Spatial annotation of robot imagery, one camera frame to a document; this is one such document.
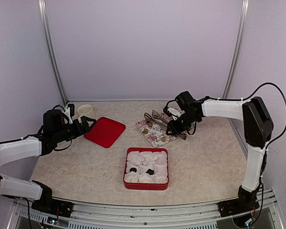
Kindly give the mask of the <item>red tin lid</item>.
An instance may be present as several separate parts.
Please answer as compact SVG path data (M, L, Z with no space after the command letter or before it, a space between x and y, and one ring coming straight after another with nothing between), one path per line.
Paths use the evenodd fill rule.
M124 124L107 117L101 117L84 137L99 146L110 148L125 129Z

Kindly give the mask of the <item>steel serving tongs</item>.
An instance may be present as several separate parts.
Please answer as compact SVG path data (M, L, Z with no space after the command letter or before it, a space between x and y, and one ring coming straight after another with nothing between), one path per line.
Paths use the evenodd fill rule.
M168 122L163 119L159 113L157 113L155 110L152 110L152 114L144 113L144 118L147 121L147 123L155 123L162 127L163 129L167 130Z

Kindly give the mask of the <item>dark chocolate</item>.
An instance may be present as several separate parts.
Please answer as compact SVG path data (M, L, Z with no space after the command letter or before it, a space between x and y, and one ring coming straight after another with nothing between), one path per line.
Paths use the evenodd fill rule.
M154 170L148 169L148 170L146 171L146 173L149 174L149 175L154 175Z

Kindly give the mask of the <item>black round chocolate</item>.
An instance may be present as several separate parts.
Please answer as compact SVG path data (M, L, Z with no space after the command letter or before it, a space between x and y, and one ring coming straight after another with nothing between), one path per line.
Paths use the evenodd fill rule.
M134 173L136 173L136 172L137 172L137 169L136 169L135 167L132 167L132 168L130 168L129 172L134 172Z

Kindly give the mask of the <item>white round chocolate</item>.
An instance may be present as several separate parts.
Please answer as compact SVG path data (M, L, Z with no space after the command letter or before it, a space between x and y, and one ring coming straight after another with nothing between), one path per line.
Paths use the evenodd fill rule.
M139 179L137 176L131 178L131 183L138 183Z

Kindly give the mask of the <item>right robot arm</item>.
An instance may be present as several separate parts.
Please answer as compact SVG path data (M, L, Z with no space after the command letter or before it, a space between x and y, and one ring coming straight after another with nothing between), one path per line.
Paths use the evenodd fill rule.
M247 147L245 177L239 187L237 198L219 203L224 210L231 208L244 212L247 208L259 207L256 195L263 185L262 175L266 168L268 148L286 132L284 128L277 137L272 137L274 122L263 99L256 96L256 93L257 90L254 90L248 97L239 99L210 96L194 99L188 91L184 91L173 99L180 111L170 107L169 104L163 108L163 112L172 118L167 125L167 135L178 135L183 132L193 135L197 123L204 117L222 117L243 123Z

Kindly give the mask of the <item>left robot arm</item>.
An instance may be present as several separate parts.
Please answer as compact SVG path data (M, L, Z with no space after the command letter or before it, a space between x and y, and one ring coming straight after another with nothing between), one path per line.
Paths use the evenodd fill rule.
M71 108L64 111L53 108L43 114L43 124L37 133L0 142L0 167L26 158L45 156L53 151L59 152L59 143L72 142L90 132L96 124L96 120L90 117L73 119L73 116ZM0 174L0 196L31 199L47 212L57 208L52 189L36 181Z

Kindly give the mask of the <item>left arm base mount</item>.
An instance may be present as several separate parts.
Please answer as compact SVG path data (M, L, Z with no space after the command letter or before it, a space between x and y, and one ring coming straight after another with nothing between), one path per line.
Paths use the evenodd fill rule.
M50 203L41 200L33 201L31 208L43 213L56 215L58 217L70 218L73 209L73 203L53 199Z

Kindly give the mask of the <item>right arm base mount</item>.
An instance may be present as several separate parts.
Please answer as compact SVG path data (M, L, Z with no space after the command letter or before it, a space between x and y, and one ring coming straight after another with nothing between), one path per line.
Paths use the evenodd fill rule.
M239 199L231 199L226 201L220 201L218 203L218 208L221 217L232 216L244 212L252 211L253 209L259 208L259 203L254 200L250 203L241 203Z

